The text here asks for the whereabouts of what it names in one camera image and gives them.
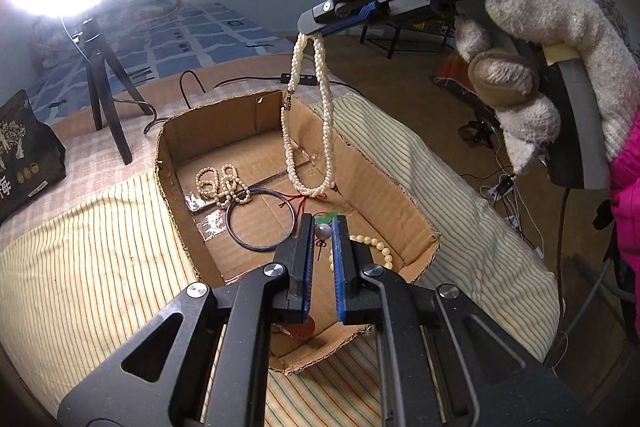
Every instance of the black bag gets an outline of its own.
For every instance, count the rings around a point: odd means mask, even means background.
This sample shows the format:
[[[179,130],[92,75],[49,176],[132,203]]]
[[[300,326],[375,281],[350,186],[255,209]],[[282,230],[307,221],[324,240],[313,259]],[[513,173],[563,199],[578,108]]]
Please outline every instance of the black bag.
[[[64,146],[17,92],[0,108],[0,224],[65,175]]]

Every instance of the yellow striped fabric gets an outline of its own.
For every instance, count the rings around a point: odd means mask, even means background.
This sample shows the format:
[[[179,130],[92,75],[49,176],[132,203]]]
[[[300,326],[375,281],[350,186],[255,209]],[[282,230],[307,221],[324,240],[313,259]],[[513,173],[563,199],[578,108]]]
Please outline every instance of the yellow striped fabric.
[[[442,248],[422,280],[458,284],[541,358],[558,320],[550,274],[406,127],[356,96],[338,131],[398,180]],[[193,268],[152,172],[115,185],[0,253],[0,342],[53,414],[62,397],[188,283]],[[365,335],[298,375],[271,373],[266,424],[378,426],[374,343]]]

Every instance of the wooden floor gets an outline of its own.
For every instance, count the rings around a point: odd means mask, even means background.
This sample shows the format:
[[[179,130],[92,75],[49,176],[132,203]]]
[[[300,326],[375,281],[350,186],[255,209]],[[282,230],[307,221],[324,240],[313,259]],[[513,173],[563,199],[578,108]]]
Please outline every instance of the wooden floor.
[[[370,44],[360,44],[355,36],[331,36],[326,42],[327,63],[343,82],[359,89],[366,98],[401,121],[459,174],[479,178],[498,169],[495,155],[487,148],[469,148],[459,137],[459,126],[473,120],[471,110],[448,92],[433,86],[430,75],[440,67],[442,54],[396,54],[387,60],[385,53]],[[504,147],[500,158],[508,165]],[[497,175],[481,182],[466,178],[475,188],[495,185]],[[562,188],[546,178],[542,164],[516,180],[529,212],[542,232],[545,264],[555,271],[559,209]],[[598,232],[592,226],[597,206],[607,193],[573,190],[569,196],[564,226],[563,257],[580,253],[591,266],[602,267],[610,229]],[[524,232],[542,246],[538,232],[523,212]],[[589,285],[571,263],[565,263],[564,327],[584,301]],[[612,299],[619,309],[619,304]],[[558,375],[585,400],[593,399],[594,390],[614,365],[622,350],[625,335],[604,304],[595,300],[572,333],[567,352],[559,363]]]

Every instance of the tripod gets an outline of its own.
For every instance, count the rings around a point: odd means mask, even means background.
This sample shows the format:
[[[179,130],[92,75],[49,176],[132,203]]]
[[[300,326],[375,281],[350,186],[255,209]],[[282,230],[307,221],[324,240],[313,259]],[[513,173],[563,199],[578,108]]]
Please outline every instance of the tripod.
[[[145,99],[142,98],[127,71],[122,67],[118,57],[107,43],[104,35],[101,34],[100,27],[95,20],[87,19],[82,23],[82,32],[79,34],[79,39],[88,59],[86,80],[89,87],[89,99],[91,100],[91,110],[94,115],[95,130],[100,131],[103,128],[102,115],[100,114],[100,106],[102,106],[107,125],[114,142],[116,142],[122,161],[124,161],[125,165],[129,165],[133,161],[133,156],[113,102],[113,93],[109,86],[105,63],[109,65],[135,102],[145,103]],[[141,104],[140,108],[144,114],[153,115],[153,111],[148,105]]]

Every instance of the white fuzzy glove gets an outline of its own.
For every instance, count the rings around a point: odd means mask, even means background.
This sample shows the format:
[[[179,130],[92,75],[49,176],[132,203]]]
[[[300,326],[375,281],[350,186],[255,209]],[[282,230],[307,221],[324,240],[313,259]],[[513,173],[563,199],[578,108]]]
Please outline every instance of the white fuzzy glove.
[[[600,7],[593,0],[486,0],[485,7],[513,37],[544,46],[564,42],[578,51],[602,115],[607,157],[615,158],[640,103],[640,75]],[[464,16],[456,19],[456,41],[476,93],[496,110],[514,172],[527,171],[561,126],[558,110],[538,92],[537,71],[523,57],[492,48],[490,33]]]

